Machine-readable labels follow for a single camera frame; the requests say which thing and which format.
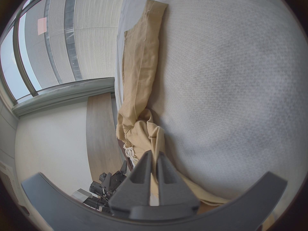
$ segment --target white bedsheet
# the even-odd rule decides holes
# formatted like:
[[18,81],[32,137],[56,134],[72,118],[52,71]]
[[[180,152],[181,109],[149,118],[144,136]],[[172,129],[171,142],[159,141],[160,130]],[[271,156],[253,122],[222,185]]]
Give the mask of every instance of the white bedsheet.
[[[124,31],[146,0],[123,0],[115,67],[122,104]],[[308,45],[281,0],[169,4],[149,108],[167,155],[205,190],[235,198],[265,172],[288,180],[277,218],[308,171]]]

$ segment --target sky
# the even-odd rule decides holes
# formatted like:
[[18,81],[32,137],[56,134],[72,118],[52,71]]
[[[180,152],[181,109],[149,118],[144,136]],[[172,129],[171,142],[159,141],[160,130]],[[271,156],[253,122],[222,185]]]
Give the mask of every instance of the sky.
[[[24,14],[19,20],[19,29],[18,29],[18,38],[19,38],[19,48],[22,62],[25,66],[26,72],[29,76],[30,81],[32,82],[34,88],[36,90],[41,90],[41,86],[33,72],[31,67],[25,43],[25,19],[26,14]],[[0,47],[0,59],[1,66],[3,69],[4,78],[6,79],[7,85],[12,92],[15,99],[19,99],[24,97],[30,92],[28,91],[25,83],[23,82],[20,73],[18,71],[15,56],[13,53],[13,28],[5,37],[4,41]]]

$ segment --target pink square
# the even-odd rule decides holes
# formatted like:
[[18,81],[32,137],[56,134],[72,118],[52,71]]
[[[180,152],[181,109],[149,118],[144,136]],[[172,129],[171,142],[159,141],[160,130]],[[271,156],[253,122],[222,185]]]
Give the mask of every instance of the pink square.
[[47,17],[38,19],[38,35],[47,32]]

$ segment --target vent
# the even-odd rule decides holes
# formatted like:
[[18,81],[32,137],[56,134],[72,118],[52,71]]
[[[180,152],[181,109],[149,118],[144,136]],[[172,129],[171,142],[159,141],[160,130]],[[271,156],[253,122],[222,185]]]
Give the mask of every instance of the vent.
[[1,173],[1,178],[3,180],[3,183],[6,184],[7,186],[7,189],[11,192],[11,194],[15,197],[15,199],[18,201],[17,197],[16,197],[16,194],[14,192],[14,189],[13,189],[13,186],[12,186],[12,183],[11,183],[11,180],[9,178],[8,175],[6,175],[5,173],[3,173],[2,171],[0,171]]

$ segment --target wooden floor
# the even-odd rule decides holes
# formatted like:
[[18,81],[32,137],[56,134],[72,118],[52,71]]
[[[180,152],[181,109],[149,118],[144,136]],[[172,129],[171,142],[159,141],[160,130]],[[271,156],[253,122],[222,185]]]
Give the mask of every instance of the wooden floor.
[[86,138],[92,180],[99,182],[103,172],[120,170],[122,159],[115,134],[110,93],[88,98]]

